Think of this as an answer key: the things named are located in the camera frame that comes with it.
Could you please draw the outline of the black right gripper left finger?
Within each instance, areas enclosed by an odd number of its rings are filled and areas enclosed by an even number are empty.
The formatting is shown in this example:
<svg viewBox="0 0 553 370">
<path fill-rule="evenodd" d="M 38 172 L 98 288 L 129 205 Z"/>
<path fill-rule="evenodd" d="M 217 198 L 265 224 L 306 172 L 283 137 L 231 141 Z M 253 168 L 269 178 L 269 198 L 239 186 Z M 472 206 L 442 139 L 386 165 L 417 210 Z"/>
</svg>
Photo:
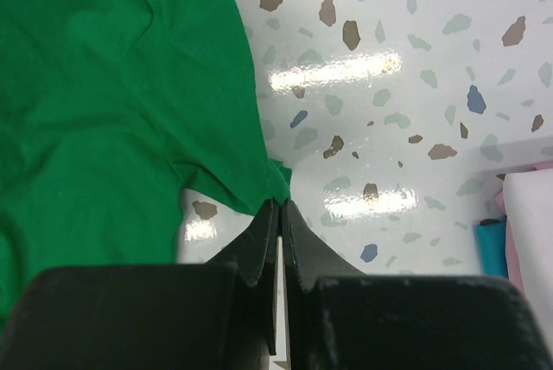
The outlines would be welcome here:
<svg viewBox="0 0 553 370">
<path fill-rule="evenodd" d="M 216 355 L 276 353 L 279 205 L 266 201 L 250 225 L 203 265 L 204 330 Z"/>
</svg>

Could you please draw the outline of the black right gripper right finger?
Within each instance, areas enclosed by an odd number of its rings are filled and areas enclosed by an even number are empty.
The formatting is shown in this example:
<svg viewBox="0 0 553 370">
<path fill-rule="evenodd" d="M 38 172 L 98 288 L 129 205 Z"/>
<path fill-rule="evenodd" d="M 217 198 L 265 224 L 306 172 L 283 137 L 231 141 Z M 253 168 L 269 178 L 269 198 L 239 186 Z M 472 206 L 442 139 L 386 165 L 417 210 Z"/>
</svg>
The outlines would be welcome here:
<svg viewBox="0 0 553 370">
<path fill-rule="evenodd" d="M 362 368 L 365 275 L 310 229 L 292 200 L 281 223 L 291 367 Z"/>
</svg>

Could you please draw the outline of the green t-shirt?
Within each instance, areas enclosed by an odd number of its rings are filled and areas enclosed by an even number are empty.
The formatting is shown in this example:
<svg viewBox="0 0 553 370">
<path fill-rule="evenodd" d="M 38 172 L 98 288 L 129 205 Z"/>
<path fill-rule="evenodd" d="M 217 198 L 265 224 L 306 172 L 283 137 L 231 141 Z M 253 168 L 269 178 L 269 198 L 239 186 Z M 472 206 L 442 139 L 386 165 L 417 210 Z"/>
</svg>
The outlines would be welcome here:
<svg viewBox="0 0 553 370">
<path fill-rule="evenodd" d="M 1 317 L 55 266 L 176 259 L 185 188 L 289 197 L 235 0 L 1 0 Z"/>
</svg>

